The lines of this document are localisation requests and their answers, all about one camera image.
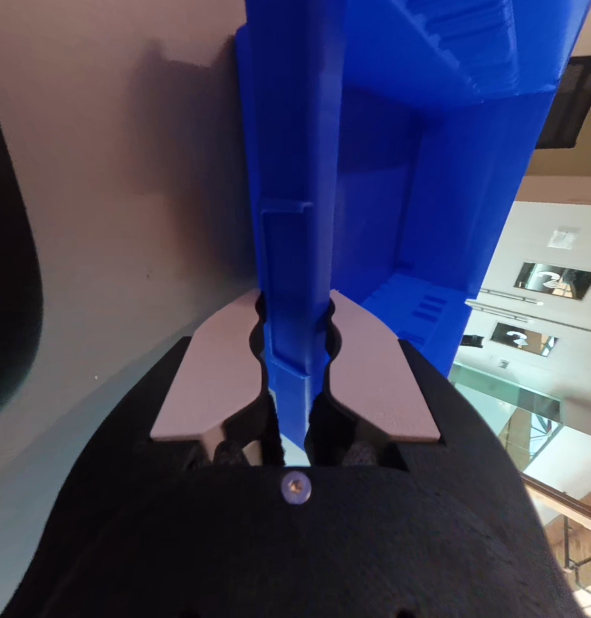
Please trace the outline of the black logo sign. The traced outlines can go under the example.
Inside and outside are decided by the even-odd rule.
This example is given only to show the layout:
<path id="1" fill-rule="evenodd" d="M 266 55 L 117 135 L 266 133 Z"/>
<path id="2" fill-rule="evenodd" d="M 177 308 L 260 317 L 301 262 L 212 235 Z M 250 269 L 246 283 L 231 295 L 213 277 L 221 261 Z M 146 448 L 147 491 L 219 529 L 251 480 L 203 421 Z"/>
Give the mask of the black logo sign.
<path id="1" fill-rule="evenodd" d="M 591 288 L 591 271 L 539 262 L 524 262 L 515 289 L 583 301 Z"/>
<path id="2" fill-rule="evenodd" d="M 490 337 L 493 343 L 543 358 L 551 354 L 558 340 L 559 338 L 555 336 L 502 322 L 496 323 Z"/>

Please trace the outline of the paper wall notice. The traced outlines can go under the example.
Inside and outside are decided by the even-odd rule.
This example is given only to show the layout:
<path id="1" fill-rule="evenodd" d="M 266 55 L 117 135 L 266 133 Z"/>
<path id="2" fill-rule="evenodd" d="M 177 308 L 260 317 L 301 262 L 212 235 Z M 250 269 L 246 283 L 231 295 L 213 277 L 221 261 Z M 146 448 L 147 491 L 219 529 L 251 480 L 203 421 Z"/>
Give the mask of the paper wall notice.
<path id="1" fill-rule="evenodd" d="M 557 228 L 547 242 L 547 248 L 557 250 L 572 250 L 580 234 L 579 228 Z"/>

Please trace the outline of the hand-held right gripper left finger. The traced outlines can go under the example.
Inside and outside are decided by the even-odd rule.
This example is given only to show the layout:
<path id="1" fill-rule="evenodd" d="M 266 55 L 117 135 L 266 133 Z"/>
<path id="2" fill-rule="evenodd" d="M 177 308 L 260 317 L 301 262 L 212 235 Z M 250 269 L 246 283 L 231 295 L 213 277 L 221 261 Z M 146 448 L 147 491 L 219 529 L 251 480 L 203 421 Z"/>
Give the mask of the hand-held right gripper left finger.
<path id="1" fill-rule="evenodd" d="M 260 289 L 218 310 L 192 335 L 150 432 L 159 445 L 190 444 L 186 466 L 284 466 L 264 354 Z"/>

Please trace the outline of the black box appliance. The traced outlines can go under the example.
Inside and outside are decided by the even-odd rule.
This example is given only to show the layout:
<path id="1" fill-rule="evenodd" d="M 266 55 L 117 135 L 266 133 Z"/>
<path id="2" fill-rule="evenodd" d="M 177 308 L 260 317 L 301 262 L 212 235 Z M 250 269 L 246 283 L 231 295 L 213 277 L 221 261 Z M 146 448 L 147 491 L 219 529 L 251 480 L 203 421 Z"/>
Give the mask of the black box appliance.
<path id="1" fill-rule="evenodd" d="M 591 56 L 569 59 L 536 150 L 571 149 L 591 108 Z"/>

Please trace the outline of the black quilted pad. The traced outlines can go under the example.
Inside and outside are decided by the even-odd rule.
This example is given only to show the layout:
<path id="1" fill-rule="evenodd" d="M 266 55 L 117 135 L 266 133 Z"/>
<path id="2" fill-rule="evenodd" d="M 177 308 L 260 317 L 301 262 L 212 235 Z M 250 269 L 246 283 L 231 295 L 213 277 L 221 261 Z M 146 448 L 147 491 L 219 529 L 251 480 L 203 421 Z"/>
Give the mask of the black quilted pad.
<path id="1" fill-rule="evenodd" d="M 0 123 L 0 412 L 34 363 L 43 317 L 36 244 Z"/>

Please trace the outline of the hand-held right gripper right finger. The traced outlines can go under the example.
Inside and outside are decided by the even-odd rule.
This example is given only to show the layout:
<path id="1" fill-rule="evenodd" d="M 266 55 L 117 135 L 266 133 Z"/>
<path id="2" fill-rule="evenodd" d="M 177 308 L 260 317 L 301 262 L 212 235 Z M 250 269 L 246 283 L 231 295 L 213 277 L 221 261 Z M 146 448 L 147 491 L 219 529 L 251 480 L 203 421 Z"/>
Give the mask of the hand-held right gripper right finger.
<path id="1" fill-rule="evenodd" d="M 398 338 L 337 290 L 330 291 L 325 348 L 305 437 L 312 466 L 407 466 L 399 444 L 440 440 Z"/>

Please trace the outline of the blue plastic bin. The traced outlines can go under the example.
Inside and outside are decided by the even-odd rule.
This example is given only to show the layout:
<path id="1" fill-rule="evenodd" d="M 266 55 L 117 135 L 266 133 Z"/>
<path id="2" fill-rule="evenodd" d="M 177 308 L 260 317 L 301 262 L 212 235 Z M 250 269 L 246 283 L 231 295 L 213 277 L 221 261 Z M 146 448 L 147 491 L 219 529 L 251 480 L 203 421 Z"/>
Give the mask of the blue plastic bin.
<path id="1" fill-rule="evenodd" d="M 330 290 L 443 375 L 591 1 L 245 1 L 270 387 L 305 444 Z"/>

